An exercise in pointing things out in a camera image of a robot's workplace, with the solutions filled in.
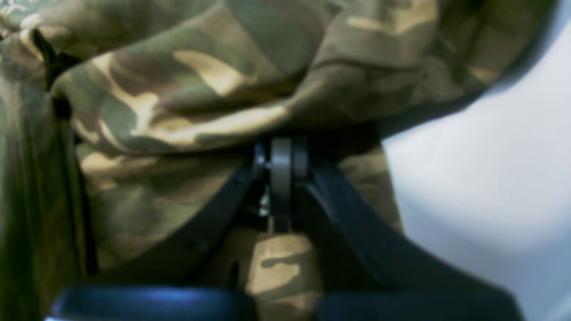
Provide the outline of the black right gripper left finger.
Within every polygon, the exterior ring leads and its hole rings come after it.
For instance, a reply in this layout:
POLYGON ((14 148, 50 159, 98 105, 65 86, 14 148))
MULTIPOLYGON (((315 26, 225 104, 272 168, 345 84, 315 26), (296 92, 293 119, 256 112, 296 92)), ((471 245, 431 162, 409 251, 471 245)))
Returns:
POLYGON ((255 300, 235 287, 197 286, 231 226, 254 210, 269 181, 274 140, 255 145, 204 209, 160 244, 118 268, 69 287, 48 321, 257 321, 255 300))

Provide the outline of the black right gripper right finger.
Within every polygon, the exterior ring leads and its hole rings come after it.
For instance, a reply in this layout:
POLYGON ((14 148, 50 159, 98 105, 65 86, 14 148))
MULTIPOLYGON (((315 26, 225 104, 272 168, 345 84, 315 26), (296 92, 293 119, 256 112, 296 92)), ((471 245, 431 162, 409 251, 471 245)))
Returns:
POLYGON ((522 321, 511 295, 400 235, 303 138, 281 144, 294 228, 310 238, 326 294, 317 321, 522 321))

